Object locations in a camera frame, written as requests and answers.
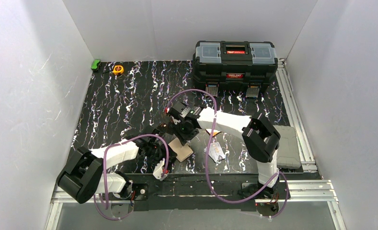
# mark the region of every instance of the wire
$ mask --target wire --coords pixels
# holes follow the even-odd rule
[[[165,168],[162,171],[162,176],[164,176],[165,173],[167,172],[168,163],[169,163],[169,148],[168,148],[168,145],[166,144],[166,141],[163,138],[161,138],[160,136],[157,136],[157,135],[154,135],[154,134],[144,134],[144,135],[140,135],[140,136],[131,138],[127,141],[124,141],[121,144],[116,143],[116,144],[109,145],[107,148],[105,148],[104,156],[103,156],[104,197],[105,197],[105,209],[106,210],[109,207],[109,205],[108,205],[108,184],[107,184],[107,152],[108,152],[108,150],[111,149],[112,147],[124,145],[124,144],[131,142],[131,141],[134,141],[136,139],[146,138],[146,137],[158,138],[165,145],[166,162],[165,162]]]
[[[179,95],[183,94],[183,93],[186,93],[186,92],[193,92],[193,91],[196,91],[196,92],[201,92],[201,93],[204,93],[206,94],[207,96],[209,96],[212,101],[213,101],[213,104],[214,104],[214,119],[213,119],[213,125],[211,126],[211,132],[210,133],[214,133],[214,129],[216,127],[216,123],[217,123],[217,101],[216,99],[211,95],[209,94],[208,92],[206,91],[203,91],[203,90],[198,90],[198,89],[189,89],[189,90],[184,90],[184,91],[181,91],[179,93],[177,93],[176,95],[174,95],[171,100],[168,102],[166,108],[169,108],[169,106],[171,105],[172,101],[177,98]],[[210,138],[208,139],[208,144],[207,144],[207,148],[206,148],[206,155],[208,154],[209,150],[210,150],[210,145],[211,145],[211,142],[213,140],[213,136],[210,135]],[[278,174],[281,174],[283,176],[283,178],[285,179],[285,182],[286,182],[286,197],[285,197],[285,203],[283,204],[283,208],[286,206],[286,203],[287,203],[287,197],[288,197],[288,194],[289,194],[289,187],[287,185],[287,180],[286,180],[286,177],[285,175],[279,171],[279,173],[275,173],[273,176],[271,176],[271,178],[269,178],[269,180],[258,190],[256,191],[254,194],[252,194],[251,196],[247,197],[247,198],[244,198],[244,199],[241,199],[241,200],[226,200],[222,197],[220,197],[213,189],[213,186],[211,185],[211,181],[210,181],[210,176],[208,174],[208,158],[209,157],[206,157],[206,162],[205,162],[205,165],[206,165],[206,180],[207,180],[207,184],[208,184],[208,187],[210,188],[211,190],[211,193],[217,197],[219,200],[221,200],[222,202],[225,202],[225,203],[228,203],[228,204],[239,204],[239,203],[242,203],[242,202],[245,202],[245,201],[248,201],[248,200],[251,200],[253,197],[255,197],[256,195],[258,195],[262,190],[264,190],[268,184],[276,177],[278,176]],[[283,208],[278,211],[277,214],[275,214],[274,216],[272,217],[276,217],[278,214],[280,214],[282,211],[283,211]]]
[[[97,211],[100,213],[100,215],[101,215],[102,217],[104,217],[104,218],[106,218],[106,219],[108,219],[108,220],[122,220],[122,219],[128,217],[128,216],[134,211],[134,209],[132,209],[132,211],[130,211],[128,214],[126,214],[126,215],[123,216],[123,217],[118,217],[118,218],[108,217],[108,216],[106,216],[106,215],[100,210],[99,206],[97,205],[97,202],[96,202],[96,195],[94,195],[94,199],[93,199],[93,200],[94,200],[94,205],[96,206]]]

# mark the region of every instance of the toolbox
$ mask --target toolbox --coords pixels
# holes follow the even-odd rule
[[[196,88],[213,96],[234,90],[258,97],[274,81],[277,67],[271,42],[199,41],[193,55],[193,80]]]

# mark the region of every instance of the marble pattern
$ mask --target marble pattern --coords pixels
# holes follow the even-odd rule
[[[122,75],[110,72],[116,64],[124,67]],[[127,135],[137,134],[147,125],[157,126],[165,122],[167,118],[163,111],[167,102],[177,92],[193,87],[191,71],[190,61],[102,63],[100,70],[91,77],[70,154],[79,146],[101,148],[117,143]],[[189,93],[179,100],[189,105],[212,107],[212,101],[199,93]],[[236,115],[263,112],[273,124],[289,125],[276,81],[259,99],[245,99],[241,92],[225,92],[224,96],[217,98],[217,104],[223,112]],[[169,142],[172,137],[167,135],[165,139]],[[176,161],[173,172],[204,173],[207,140],[208,134],[200,132],[190,143],[195,153],[182,163]],[[227,157],[220,163],[209,161],[211,173],[257,172],[256,162],[248,155],[242,140],[221,133],[214,141],[221,144]],[[110,171],[152,173],[155,164],[151,159],[139,156]]]

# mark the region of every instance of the white wall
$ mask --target white wall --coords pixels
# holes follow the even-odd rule
[[[271,41],[288,56],[317,0],[64,0],[93,57],[189,60],[196,42]]]
[[[43,229],[92,56],[61,0],[0,0],[0,230]]]
[[[378,229],[378,1],[319,0],[287,63],[347,228]]]

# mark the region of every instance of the orange object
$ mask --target orange object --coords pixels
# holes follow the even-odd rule
[[[122,73],[124,73],[124,67],[121,66],[121,65],[114,66],[113,73],[114,74],[122,74]]]

